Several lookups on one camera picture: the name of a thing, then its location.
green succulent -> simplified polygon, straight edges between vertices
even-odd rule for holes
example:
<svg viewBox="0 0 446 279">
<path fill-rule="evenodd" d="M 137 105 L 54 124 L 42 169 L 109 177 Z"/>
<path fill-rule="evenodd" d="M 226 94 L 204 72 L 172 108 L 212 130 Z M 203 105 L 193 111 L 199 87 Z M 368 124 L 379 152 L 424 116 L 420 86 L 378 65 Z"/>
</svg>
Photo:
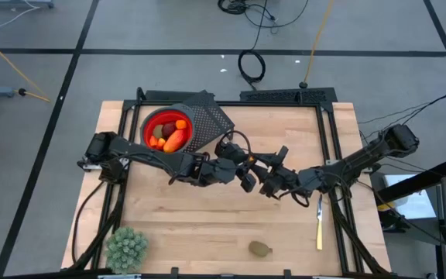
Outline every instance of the green succulent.
<svg viewBox="0 0 446 279">
<path fill-rule="evenodd" d="M 122 227 L 106 241 L 106 267 L 116 274 L 127 274 L 140 270 L 146 258 L 147 238 L 130 227 Z"/>
</svg>

wooden tabletop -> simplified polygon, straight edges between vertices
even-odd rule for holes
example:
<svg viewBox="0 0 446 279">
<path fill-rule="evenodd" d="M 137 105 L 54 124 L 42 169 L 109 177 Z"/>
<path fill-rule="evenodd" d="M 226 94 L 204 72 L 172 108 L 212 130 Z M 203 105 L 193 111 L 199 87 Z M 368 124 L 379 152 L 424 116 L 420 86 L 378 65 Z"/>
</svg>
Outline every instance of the wooden tabletop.
<svg viewBox="0 0 446 279">
<path fill-rule="evenodd" d="M 157 108 L 142 106 L 139 126 Z M 247 135 L 253 152 L 277 152 L 284 145 L 290 150 L 284 161 L 290 169 L 323 164 L 314 108 L 222 108 L 235 123 L 235 129 Z M 96 132 L 117 131 L 121 113 L 122 102 L 103 102 Z M 345 157 L 362 147 L 359 128 L 351 103 L 334 103 L 334 113 Z M 129 116 L 126 131 L 129 131 L 131 118 Z M 326 114 L 324 124 L 331 158 L 335 158 Z M 139 129 L 136 132 L 136 143 L 139 143 Z M 235 135 L 234 142 L 245 146 L 239 135 Z M 209 143 L 200 151 L 210 152 L 214 157 L 214 147 L 215 142 Z M 98 176 L 97 170 L 84 175 L 77 208 L 98 185 Z M 310 208 L 303 208 L 292 198 L 276 201 L 260 195 L 260 185 L 247 194 L 241 189 L 238 179 L 230 184 L 214 184 L 207 188 L 180 182 L 169 186 L 169 179 L 163 170 L 147 165 L 132 163 L 130 168 L 122 226 L 142 231 L 149 239 L 148 256 L 140 272 L 167 274 L 171 267 L 179 267 L 181 274 L 271 275 L 291 269 L 295 275 L 341 275 L 327 195 L 323 197 L 323 250 L 319 251 L 316 249 L 317 191 L 310 200 Z M 369 184 L 367 176 L 362 175 L 359 179 Z M 89 200 L 82 212 L 77 234 L 78 256 L 98 231 L 104 194 L 105 187 Z M 389 270 L 372 192 L 353 185 L 352 195 L 359 238 L 380 265 Z M 265 258 L 252 255 L 248 244 L 253 240 L 265 243 L 273 252 Z M 345 241 L 345 244 L 350 270 L 354 270 L 350 242 Z M 63 267 L 72 264 L 70 253 L 71 234 L 63 256 Z"/>
</svg>

concrete floor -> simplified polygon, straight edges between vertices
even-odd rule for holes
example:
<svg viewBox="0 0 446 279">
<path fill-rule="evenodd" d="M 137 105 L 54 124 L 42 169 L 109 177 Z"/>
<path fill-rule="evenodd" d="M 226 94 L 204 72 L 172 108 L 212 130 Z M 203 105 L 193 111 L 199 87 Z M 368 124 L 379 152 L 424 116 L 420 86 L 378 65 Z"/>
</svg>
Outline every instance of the concrete floor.
<svg viewBox="0 0 446 279">
<path fill-rule="evenodd" d="M 446 0 L 432 2 L 446 32 Z M 0 47 L 74 49 L 91 3 L 56 0 L 55 9 L 26 14 L 0 29 Z M 310 0 L 293 25 L 276 35 L 263 30 L 256 48 L 309 50 L 327 3 Z M 287 22 L 303 4 L 269 0 L 269 10 L 278 23 Z M 0 7 L 0 23 L 26 9 L 10 8 Z M 259 13 L 251 16 L 259 20 Z M 240 50 L 252 46 L 256 32 L 243 15 L 221 12 L 215 0 L 101 0 L 84 48 Z M 422 0 L 336 1 L 318 49 L 445 51 Z M 8 57 L 54 102 L 71 53 Z M 304 78 L 308 57 L 264 58 L 267 72 L 258 89 L 296 88 Z M 253 59 L 244 62 L 251 75 L 259 73 Z M 309 84 L 335 87 L 339 101 L 353 102 L 362 121 L 446 94 L 446 57 L 320 56 L 314 60 Z M 31 88 L 1 58 L 0 85 Z M 249 90 L 238 72 L 236 55 L 81 55 L 5 275 L 59 270 L 83 176 L 75 162 L 94 132 L 101 102 L 133 98 L 138 86 L 206 89 L 219 100 L 238 100 L 240 91 Z M 52 111 L 53 104 L 36 99 L 0 98 L 0 252 Z M 386 124 L 374 122 L 361 129 L 371 133 Z M 421 145 L 407 162 L 433 167 L 446 160 L 446 102 L 420 113 L 410 128 Z M 402 173 L 388 167 L 383 171 Z M 432 246 L 399 235 L 387 235 L 386 244 L 395 272 L 422 277 L 436 271 Z"/>
</svg>

black aluminum frame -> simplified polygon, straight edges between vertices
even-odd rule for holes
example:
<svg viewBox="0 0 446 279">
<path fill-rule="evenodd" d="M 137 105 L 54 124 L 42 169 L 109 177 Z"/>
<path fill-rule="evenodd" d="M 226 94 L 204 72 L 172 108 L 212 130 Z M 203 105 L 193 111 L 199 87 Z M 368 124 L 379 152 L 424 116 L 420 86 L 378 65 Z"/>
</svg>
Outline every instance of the black aluminum frame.
<svg viewBox="0 0 446 279">
<path fill-rule="evenodd" d="M 156 101 L 156 100 L 147 100 L 146 96 L 142 92 L 141 88 L 137 89 L 137 99 L 136 100 L 124 100 L 123 106 L 122 106 L 122 116 L 120 118 L 120 123 L 118 126 L 118 134 L 124 135 L 125 134 L 125 124 L 127 121 L 127 115 L 130 110 L 133 110 L 133 117 L 132 117 L 132 123 L 130 126 L 130 134 L 129 134 L 129 141 L 132 141 L 135 139 L 136 132 L 137 132 L 137 122 L 139 119 L 139 111 L 141 106 L 143 105 L 173 105 L 181 101 Z M 341 159 L 341 147 L 340 147 L 340 141 L 338 138 L 338 131 L 337 131 L 337 125 L 335 121 L 335 114 L 333 110 L 333 105 L 331 102 L 253 102 L 253 101 L 216 101 L 218 105 L 220 106 L 266 106 L 266 107 L 304 107 L 304 108 L 314 108 L 316 111 L 317 116 L 317 124 L 320 134 L 320 141 L 321 141 L 321 149 L 323 153 L 324 162 L 326 163 L 327 160 L 330 160 L 330 153 L 328 148 L 328 141 L 326 137 L 326 131 L 324 127 L 324 117 L 323 117 L 323 111 L 326 111 L 328 115 L 328 122 L 331 130 L 331 137 L 333 139 L 333 146 L 334 146 L 334 154 L 335 159 L 340 160 Z M 127 179 L 119 185 L 119 190 L 125 192 L 126 191 L 126 185 L 127 185 L 128 175 Z M 112 193 L 113 193 L 113 187 L 114 185 L 108 185 L 108 188 L 106 190 L 105 194 L 105 201 L 102 207 L 101 212 L 101 220 L 99 229 L 103 226 L 105 223 L 105 220 L 108 217 L 109 209 L 111 205 L 111 199 L 112 199 Z M 331 200 L 337 200 L 337 195 L 334 191 L 330 192 L 330 199 Z M 349 199 L 344 200 L 344 209 L 347 217 L 348 224 L 354 229 L 355 228 L 355 220 L 354 220 L 354 214 L 352 209 L 352 203 Z M 121 222 L 121 212 L 120 216 L 118 218 L 118 221 L 115 223 L 115 226 L 113 227 L 113 231 L 115 231 Z M 348 261 L 347 261 L 347 252 L 345 249 L 345 241 L 344 241 L 344 233 L 342 231 L 342 228 L 338 222 L 334 219 L 334 229 L 335 229 L 335 235 L 337 239 L 337 245 L 338 245 L 338 257 L 340 261 L 341 266 L 341 272 L 345 276 L 346 274 L 352 274 L 349 271 L 348 267 Z M 352 245 L 352 253 L 355 261 L 355 273 L 356 274 L 364 274 L 364 266 L 362 262 L 362 258 L 360 256 L 360 253 L 357 251 L 357 249 Z M 98 268 L 99 258 L 101 254 L 101 246 L 99 246 L 96 250 L 96 253 L 94 254 L 93 260 L 92 260 L 92 269 Z M 171 274 L 142 274 L 143 277 L 156 277 L 156 278 L 172 278 L 173 272 L 176 272 L 177 276 L 182 277 L 183 275 L 178 275 L 178 268 L 174 267 L 172 268 Z M 254 275 L 234 275 L 234 277 L 240 277 L 240 278 L 310 278 L 310 276 L 292 276 L 290 270 L 284 270 L 283 276 L 254 276 Z M 200 278 L 221 278 L 221 274 L 191 274 L 191 277 L 200 277 Z"/>
</svg>

yellow-handled knife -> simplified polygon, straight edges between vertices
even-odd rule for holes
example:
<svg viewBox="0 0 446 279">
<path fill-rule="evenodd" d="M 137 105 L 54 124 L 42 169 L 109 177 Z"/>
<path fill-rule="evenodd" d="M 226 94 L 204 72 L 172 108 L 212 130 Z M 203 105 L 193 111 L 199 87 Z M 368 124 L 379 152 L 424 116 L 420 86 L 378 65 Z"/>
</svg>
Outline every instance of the yellow-handled knife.
<svg viewBox="0 0 446 279">
<path fill-rule="evenodd" d="M 316 236 L 316 249 L 323 250 L 323 208 L 322 208 L 323 195 L 319 195 L 319 201 L 317 202 L 317 236 Z"/>
</svg>

